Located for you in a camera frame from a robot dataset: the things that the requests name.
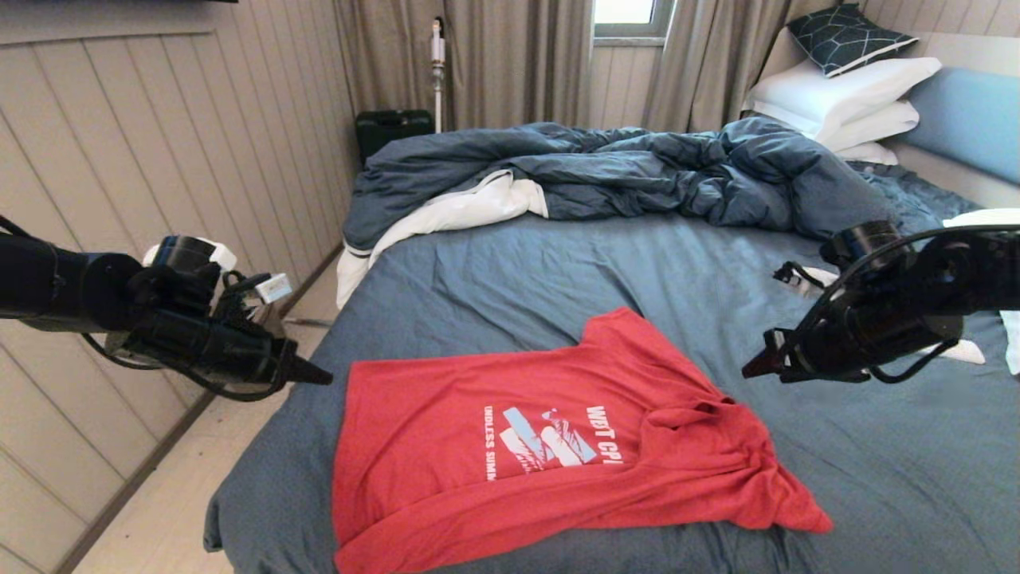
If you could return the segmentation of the red printed t-shirt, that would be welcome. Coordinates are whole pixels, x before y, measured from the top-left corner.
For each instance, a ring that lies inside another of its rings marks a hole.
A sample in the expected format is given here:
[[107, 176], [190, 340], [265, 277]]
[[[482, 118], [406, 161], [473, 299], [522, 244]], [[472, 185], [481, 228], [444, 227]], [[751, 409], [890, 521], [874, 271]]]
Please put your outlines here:
[[834, 524], [750, 407], [628, 308], [570, 348], [352, 364], [342, 574], [422, 572], [572, 529]]

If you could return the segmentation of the white pillow at bed edge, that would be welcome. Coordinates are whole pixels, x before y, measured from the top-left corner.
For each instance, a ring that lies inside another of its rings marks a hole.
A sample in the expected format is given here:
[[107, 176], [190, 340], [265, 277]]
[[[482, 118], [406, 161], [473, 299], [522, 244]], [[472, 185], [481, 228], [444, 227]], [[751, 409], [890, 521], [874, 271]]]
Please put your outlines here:
[[[974, 210], [944, 219], [944, 226], [1020, 225], [1020, 208]], [[999, 316], [1006, 330], [1006, 366], [1010, 374], [1020, 375], [1020, 310], [1002, 310]]]

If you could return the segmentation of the flat white pillow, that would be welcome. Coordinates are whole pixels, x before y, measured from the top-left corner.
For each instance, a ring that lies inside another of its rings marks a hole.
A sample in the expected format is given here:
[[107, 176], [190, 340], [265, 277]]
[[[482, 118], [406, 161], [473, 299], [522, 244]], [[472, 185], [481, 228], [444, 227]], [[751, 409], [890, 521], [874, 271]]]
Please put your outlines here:
[[834, 151], [834, 154], [845, 161], [863, 161], [882, 166], [899, 166], [900, 161], [892, 149], [878, 142], [861, 143]]

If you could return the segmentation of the medium white pillow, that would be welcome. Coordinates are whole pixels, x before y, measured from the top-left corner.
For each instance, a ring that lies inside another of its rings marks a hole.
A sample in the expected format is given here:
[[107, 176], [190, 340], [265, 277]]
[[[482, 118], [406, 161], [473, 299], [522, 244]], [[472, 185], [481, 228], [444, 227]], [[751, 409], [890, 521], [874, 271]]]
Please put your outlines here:
[[898, 100], [842, 126], [823, 128], [813, 136], [813, 141], [831, 151], [842, 151], [913, 131], [919, 123], [918, 110], [910, 102]]

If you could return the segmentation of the blue headboard cushion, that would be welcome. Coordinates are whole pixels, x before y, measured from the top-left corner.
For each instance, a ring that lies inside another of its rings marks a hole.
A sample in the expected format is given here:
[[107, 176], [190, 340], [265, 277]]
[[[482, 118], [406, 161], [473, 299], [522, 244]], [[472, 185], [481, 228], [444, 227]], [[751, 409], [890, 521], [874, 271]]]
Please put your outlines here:
[[1020, 77], [944, 68], [911, 88], [908, 102], [919, 120], [897, 142], [1020, 185]]

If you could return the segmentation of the dark blue duvet white lining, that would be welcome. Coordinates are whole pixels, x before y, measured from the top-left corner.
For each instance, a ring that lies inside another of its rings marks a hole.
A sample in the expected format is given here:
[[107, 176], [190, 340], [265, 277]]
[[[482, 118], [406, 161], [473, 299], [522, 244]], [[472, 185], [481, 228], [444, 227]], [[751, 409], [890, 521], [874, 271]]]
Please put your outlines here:
[[416, 234], [524, 214], [589, 221], [660, 212], [815, 239], [896, 217], [892, 200], [837, 154], [764, 117], [707, 133], [536, 123], [413, 136], [382, 146], [356, 179], [336, 306], [382, 251]]

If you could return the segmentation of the large white pillow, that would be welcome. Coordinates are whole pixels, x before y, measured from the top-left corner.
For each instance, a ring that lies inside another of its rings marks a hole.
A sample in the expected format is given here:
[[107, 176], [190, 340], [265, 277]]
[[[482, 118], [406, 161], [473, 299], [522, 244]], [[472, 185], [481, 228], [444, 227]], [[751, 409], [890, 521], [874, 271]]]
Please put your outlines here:
[[826, 77], [812, 61], [759, 81], [743, 110], [765, 114], [817, 139], [878, 112], [944, 68], [934, 57], [879, 61]]

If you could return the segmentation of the black hard case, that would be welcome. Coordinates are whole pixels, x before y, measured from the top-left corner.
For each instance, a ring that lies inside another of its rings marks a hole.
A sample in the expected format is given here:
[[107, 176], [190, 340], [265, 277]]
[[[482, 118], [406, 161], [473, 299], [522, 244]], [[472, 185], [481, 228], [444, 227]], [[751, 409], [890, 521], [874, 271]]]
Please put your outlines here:
[[355, 138], [361, 167], [368, 157], [392, 141], [434, 134], [436, 123], [429, 110], [371, 110], [355, 117]]

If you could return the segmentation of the dark geometric patterned cushion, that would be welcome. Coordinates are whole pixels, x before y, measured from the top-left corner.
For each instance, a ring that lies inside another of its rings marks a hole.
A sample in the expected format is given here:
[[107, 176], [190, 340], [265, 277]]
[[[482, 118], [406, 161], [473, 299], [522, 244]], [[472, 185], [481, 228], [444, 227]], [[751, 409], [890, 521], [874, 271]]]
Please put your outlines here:
[[918, 43], [918, 37], [871, 22], [856, 3], [811, 12], [786, 25], [794, 42], [824, 77], [838, 77], [885, 61]]

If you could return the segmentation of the beige headboard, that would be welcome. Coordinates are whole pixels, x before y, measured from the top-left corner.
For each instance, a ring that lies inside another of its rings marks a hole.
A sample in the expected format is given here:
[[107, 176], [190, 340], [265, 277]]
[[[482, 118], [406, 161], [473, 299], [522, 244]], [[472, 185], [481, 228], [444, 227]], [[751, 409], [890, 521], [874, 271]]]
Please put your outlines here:
[[[910, 34], [919, 39], [914, 45], [913, 54], [940, 59], [948, 68], [1020, 77], [1020, 37], [959, 35], [959, 33], [915, 30]], [[798, 47], [788, 30], [781, 29], [765, 59], [760, 79], [786, 72], [805, 60], [804, 51]], [[1020, 208], [1020, 184], [1007, 182], [990, 173], [984, 173], [965, 163], [908, 143], [895, 141], [885, 146], [896, 153], [904, 168], [980, 206]]]

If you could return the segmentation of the narrow beige curtain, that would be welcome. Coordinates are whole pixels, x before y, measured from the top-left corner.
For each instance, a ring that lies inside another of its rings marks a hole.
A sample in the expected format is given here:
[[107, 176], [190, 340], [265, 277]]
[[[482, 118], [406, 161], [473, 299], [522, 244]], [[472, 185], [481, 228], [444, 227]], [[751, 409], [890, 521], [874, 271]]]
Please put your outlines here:
[[842, 0], [675, 0], [642, 127], [717, 131], [740, 119], [781, 29]]

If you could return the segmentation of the white stick vacuum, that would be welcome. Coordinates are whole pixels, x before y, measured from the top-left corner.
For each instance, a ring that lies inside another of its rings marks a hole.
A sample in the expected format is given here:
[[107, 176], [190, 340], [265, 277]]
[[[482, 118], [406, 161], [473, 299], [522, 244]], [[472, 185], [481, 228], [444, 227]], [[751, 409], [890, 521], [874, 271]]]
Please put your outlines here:
[[431, 86], [434, 86], [434, 133], [444, 131], [443, 109], [445, 91], [445, 25], [437, 16], [431, 22]]

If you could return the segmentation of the wide beige curtain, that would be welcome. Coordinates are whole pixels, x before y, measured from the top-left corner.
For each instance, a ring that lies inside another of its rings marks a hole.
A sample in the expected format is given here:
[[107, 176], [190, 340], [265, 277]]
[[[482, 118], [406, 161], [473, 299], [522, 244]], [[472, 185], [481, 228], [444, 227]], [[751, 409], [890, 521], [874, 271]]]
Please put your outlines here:
[[589, 120], [594, 0], [334, 0], [357, 112], [434, 110], [443, 22], [445, 131]]

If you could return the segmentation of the window with grey frame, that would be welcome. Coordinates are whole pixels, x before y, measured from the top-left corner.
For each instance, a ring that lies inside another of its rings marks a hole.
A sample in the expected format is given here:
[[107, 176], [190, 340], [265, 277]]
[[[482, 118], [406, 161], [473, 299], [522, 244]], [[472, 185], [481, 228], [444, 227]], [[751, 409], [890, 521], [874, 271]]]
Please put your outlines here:
[[677, 0], [594, 0], [597, 47], [662, 47]]

